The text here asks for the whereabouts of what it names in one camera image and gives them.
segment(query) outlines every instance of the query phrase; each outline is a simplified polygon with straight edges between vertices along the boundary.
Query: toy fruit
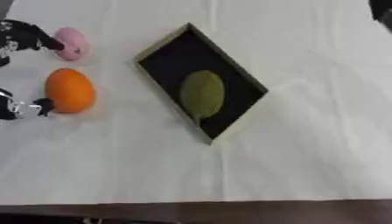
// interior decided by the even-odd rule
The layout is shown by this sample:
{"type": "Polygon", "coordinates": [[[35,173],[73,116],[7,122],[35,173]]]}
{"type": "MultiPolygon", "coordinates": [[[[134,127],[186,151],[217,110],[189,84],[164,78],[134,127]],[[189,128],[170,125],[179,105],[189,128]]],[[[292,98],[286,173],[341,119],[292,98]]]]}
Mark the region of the toy fruit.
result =
{"type": "Polygon", "coordinates": [[[79,60],[90,48],[84,35],[74,28],[61,28],[54,38],[64,44],[64,50],[56,52],[64,60],[79,60]]]}
{"type": "Polygon", "coordinates": [[[201,119],[217,114],[225,99],[221,78],[210,71],[191,73],[182,84],[179,94],[181,104],[200,125],[201,119]]]}
{"type": "Polygon", "coordinates": [[[93,84],[82,73],[61,68],[49,75],[45,82],[46,97],[53,100],[54,111],[77,113],[95,101],[93,84]]]}

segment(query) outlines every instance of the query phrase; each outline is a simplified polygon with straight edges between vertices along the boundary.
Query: black tray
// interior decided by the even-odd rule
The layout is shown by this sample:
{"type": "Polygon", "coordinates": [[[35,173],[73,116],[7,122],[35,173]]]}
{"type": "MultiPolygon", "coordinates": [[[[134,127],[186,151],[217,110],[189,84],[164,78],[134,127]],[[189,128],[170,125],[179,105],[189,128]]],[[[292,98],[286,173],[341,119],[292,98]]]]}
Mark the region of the black tray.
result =
{"type": "Polygon", "coordinates": [[[199,129],[213,141],[268,89],[226,55],[194,25],[187,24],[136,57],[147,73],[189,117],[179,100],[179,90],[187,75],[210,70],[225,84],[225,101],[220,112],[200,122],[199,129]]]}

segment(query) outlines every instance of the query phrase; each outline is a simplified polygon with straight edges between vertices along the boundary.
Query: pink fruit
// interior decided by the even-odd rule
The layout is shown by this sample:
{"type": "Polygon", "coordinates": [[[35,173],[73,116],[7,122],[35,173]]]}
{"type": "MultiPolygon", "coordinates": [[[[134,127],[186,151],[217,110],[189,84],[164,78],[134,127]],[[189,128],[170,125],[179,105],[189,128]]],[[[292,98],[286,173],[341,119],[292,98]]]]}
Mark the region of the pink fruit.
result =
{"type": "Polygon", "coordinates": [[[61,28],[54,37],[65,46],[64,50],[56,52],[64,60],[79,60],[89,51],[86,38],[74,28],[61,28]]]}

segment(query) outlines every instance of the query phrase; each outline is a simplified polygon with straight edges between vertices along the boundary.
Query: green fruit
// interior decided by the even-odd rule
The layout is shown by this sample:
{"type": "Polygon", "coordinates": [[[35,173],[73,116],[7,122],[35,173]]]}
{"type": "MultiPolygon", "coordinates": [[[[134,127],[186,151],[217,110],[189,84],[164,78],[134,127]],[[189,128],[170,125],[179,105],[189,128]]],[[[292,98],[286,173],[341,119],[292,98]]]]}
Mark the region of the green fruit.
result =
{"type": "Polygon", "coordinates": [[[191,73],[183,82],[180,100],[193,120],[200,120],[217,114],[225,99],[225,87],[221,78],[210,71],[191,73]]]}

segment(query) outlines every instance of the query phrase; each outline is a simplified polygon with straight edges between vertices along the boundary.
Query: white tablecloth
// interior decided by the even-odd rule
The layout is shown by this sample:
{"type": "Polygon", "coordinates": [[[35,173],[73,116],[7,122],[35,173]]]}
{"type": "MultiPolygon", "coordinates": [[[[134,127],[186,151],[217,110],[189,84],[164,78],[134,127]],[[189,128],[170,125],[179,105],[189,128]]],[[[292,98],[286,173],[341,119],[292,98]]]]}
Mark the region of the white tablecloth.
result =
{"type": "Polygon", "coordinates": [[[0,126],[0,204],[392,197],[392,34],[367,0],[17,0],[8,18],[78,28],[94,50],[16,53],[1,88],[34,99],[74,67],[98,102],[0,126]],[[186,22],[270,89],[213,146],[131,62],[186,22]]]}

